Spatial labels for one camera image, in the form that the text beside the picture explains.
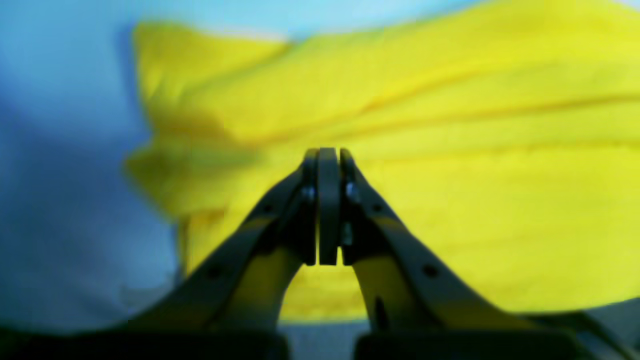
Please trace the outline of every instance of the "black mount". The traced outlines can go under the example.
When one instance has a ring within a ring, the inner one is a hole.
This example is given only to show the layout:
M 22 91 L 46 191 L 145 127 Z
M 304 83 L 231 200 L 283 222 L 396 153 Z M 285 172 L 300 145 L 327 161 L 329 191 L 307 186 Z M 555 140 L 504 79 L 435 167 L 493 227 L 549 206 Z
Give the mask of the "black mount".
M 16 358 L 287 359 L 278 315 L 300 266 L 316 263 L 317 234 L 319 264 L 336 265 L 340 247 L 360 283 L 372 332 L 355 359 L 638 359 L 583 313 L 525 318 L 485 301 L 409 232 L 345 149 L 339 159 L 307 151 L 152 309 L 116 329 L 40 340 Z M 577 336 L 585 332 L 588 341 Z

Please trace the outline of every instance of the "wrinkled yellow towel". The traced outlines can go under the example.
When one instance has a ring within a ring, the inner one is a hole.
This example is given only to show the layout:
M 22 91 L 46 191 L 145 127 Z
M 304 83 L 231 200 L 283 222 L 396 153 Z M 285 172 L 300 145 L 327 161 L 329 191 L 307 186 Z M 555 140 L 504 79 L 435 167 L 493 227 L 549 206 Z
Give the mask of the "wrinkled yellow towel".
M 306 149 L 346 147 L 414 235 L 502 309 L 640 294 L 635 10 L 496 0 L 300 43 L 167 23 L 134 36 L 154 137 L 127 168 L 184 223 L 186 273 Z M 344 266 L 303 268 L 282 309 L 364 316 Z

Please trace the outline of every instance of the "blue background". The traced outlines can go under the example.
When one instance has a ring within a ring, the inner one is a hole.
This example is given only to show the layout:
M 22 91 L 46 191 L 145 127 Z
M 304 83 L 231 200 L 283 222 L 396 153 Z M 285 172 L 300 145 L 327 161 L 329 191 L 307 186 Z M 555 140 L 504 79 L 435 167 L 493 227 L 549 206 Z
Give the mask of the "blue background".
M 172 229 L 122 172 L 125 157 L 149 137 L 133 71 L 138 21 L 301 39 L 475 2 L 0 2 L 0 326 L 105 327 L 176 283 Z

